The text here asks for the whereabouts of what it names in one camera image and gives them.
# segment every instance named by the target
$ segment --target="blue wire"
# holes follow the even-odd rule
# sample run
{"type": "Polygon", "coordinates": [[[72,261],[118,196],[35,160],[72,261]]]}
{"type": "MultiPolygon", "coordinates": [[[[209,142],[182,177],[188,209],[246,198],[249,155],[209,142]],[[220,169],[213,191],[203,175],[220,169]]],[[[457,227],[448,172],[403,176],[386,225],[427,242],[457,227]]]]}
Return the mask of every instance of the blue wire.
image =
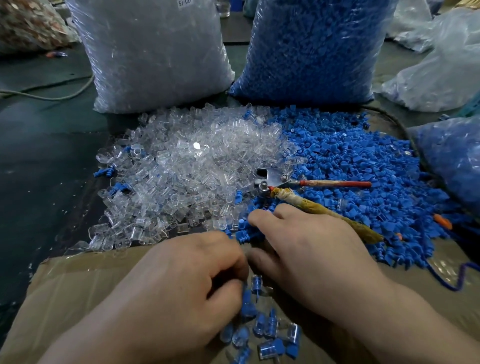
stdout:
{"type": "Polygon", "coordinates": [[[428,264],[427,268],[428,270],[430,271],[430,273],[432,273],[432,275],[435,277],[435,279],[437,281],[440,282],[440,284],[442,286],[444,286],[445,288],[453,291],[453,292],[458,292],[460,290],[462,290],[463,288],[463,283],[465,281],[465,271],[467,270],[467,267],[470,267],[474,270],[476,270],[477,272],[480,272],[480,266],[475,264],[475,263],[472,263],[472,262],[467,262],[467,263],[463,263],[461,266],[460,266],[460,269],[458,271],[458,279],[456,281],[456,284],[455,286],[452,286],[450,283],[446,282],[436,271],[435,269],[433,269],[433,267],[428,264]]]}

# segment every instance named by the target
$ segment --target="brown cardboard surface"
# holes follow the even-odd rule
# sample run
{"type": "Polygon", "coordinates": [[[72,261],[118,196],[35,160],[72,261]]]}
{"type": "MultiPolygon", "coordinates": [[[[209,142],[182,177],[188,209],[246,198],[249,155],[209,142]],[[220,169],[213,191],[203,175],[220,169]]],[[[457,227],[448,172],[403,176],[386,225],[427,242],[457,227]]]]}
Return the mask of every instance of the brown cardboard surface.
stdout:
{"type": "MultiPolygon", "coordinates": [[[[431,263],[446,278],[454,280],[458,264],[467,261],[467,257],[453,241],[437,241],[436,246],[431,263]]],[[[75,325],[112,291],[148,249],[135,247],[124,252],[86,253],[44,261],[33,276],[25,302],[0,351],[0,364],[36,363],[62,332],[75,325]]],[[[426,270],[381,267],[391,279],[416,290],[440,314],[480,339],[479,273],[469,271],[464,290],[451,292],[426,270]]],[[[304,330],[297,363],[376,362],[344,330],[306,311],[284,294],[277,293],[275,300],[280,307],[279,315],[288,316],[304,330]]],[[[224,350],[215,340],[205,349],[168,362],[227,363],[224,350]]],[[[257,362],[254,355],[251,363],[257,362]]],[[[292,362],[282,358],[282,363],[292,362]]]]}

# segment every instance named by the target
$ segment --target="small orange item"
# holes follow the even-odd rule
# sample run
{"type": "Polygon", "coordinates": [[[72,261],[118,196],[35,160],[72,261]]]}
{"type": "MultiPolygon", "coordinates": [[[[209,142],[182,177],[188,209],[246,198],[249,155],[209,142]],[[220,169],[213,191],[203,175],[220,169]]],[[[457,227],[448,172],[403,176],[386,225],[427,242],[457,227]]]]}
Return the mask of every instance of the small orange item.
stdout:
{"type": "Polygon", "coordinates": [[[445,229],[451,230],[453,229],[452,223],[449,219],[444,218],[442,215],[433,214],[433,220],[438,223],[440,226],[444,227],[445,229]]]}

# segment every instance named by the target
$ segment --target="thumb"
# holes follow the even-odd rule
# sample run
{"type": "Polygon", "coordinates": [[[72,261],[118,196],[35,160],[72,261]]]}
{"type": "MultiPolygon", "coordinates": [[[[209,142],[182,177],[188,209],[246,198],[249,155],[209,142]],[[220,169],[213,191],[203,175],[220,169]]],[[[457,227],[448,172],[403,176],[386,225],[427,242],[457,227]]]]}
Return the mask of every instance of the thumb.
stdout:
{"type": "Polygon", "coordinates": [[[282,262],[277,256],[259,248],[252,248],[247,253],[247,258],[264,274],[273,279],[279,286],[282,286],[282,272],[284,269],[282,262]]]}
{"type": "Polygon", "coordinates": [[[212,335],[216,335],[240,311],[243,282],[231,279],[223,284],[207,300],[207,311],[211,318],[212,335]]]}

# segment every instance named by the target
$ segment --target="bag label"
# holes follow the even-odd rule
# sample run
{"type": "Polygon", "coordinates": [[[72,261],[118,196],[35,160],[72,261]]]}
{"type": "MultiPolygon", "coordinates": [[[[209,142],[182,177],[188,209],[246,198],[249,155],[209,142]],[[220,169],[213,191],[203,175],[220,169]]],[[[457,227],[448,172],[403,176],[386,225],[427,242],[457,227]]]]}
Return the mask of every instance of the bag label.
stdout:
{"type": "Polygon", "coordinates": [[[193,5],[193,0],[177,0],[177,5],[179,6],[179,9],[183,9],[187,6],[193,5]]]}

